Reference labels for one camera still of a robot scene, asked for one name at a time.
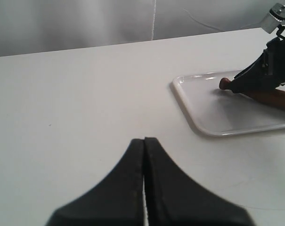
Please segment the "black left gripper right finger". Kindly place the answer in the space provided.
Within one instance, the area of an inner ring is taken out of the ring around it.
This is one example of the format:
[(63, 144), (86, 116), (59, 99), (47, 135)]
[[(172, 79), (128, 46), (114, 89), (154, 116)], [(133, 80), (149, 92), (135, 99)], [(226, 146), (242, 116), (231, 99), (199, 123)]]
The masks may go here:
[(157, 138), (144, 139), (144, 180), (151, 226), (253, 226), (248, 212), (190, 178)]

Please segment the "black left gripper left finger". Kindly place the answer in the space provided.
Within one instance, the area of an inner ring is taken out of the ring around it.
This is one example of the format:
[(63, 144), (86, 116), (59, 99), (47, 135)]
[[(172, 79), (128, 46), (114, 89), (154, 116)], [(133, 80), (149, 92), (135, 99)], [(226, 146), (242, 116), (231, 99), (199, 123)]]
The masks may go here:
[(48, 226), (142, 226), (144, 141), (131, 140), (123, 157), (94, 188), (58, 208)]

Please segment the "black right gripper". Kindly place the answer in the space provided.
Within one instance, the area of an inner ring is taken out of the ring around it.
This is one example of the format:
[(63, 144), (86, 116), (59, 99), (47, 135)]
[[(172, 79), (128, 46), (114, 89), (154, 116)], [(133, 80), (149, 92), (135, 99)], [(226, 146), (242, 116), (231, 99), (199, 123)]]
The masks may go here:
[(285, 84), (285, 39), (273, 38), (262, 56), (227, 84), (233, 93), (270, 91)]

